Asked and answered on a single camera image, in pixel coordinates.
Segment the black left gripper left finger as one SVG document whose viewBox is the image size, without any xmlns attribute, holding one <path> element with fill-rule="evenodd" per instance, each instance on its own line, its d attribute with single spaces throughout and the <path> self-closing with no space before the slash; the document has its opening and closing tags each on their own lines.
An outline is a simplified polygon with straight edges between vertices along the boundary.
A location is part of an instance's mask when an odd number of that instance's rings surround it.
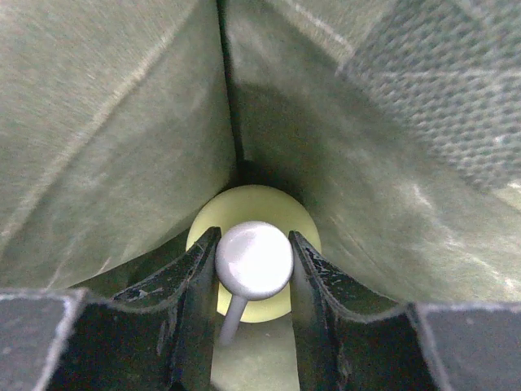
<svg viewBox="0 0 521 391">
<path fill-rule="evenodd" d="M 208 390 L 218 227 L 112 299 L 87 294 L 50 390 Z"/>
</svg>

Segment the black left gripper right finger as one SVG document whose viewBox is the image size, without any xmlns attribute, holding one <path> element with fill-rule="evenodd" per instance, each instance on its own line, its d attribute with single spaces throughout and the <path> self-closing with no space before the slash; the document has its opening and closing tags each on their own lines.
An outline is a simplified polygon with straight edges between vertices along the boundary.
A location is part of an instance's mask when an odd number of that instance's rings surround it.
<svg viewBox="0 0 521 391">
<path fill-rule="evenodd" d="M 346 275 L 301 233 L 289 240 L 300 389 L 436 389 L 406 307 Z"/>
</svg>

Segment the yellow-green lotion bottle white cap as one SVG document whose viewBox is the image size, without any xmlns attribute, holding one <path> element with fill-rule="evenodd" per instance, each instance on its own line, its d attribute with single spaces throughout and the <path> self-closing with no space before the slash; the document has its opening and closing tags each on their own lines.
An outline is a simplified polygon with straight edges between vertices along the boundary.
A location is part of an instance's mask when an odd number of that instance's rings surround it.
<svg viewBox="0 0 521 391">
<path fill-rule="evenodd" d="M 211 199 L 195 217 L 186 245 L 191 247 L 210 227 L 222 233 L 214 265 L 217 312 L 225 317 L 219 341 L 228 345 L 240 323 L 263 323 L 290 313 L 295 265 L 290 231 L 301 233 L 315 249 L 322 244 L 302 204 L 262 185 L 235 187 Z"/>
</svg>

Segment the green canvas bag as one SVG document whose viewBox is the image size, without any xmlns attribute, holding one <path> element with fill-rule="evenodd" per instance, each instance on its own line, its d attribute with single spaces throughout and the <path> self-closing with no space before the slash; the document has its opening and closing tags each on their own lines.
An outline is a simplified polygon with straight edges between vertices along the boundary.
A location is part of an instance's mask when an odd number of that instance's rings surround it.
<svg viewBox="0 0 521 391">
<path fill-rule="evenodd" d="M 406 307 L 434 390 L 519 389 L 517 1 L 2 2 L 2 389 L 246 185 Z M 224 319 L 208 390 L 302 390 L 291 311 Z"/>
</svg>

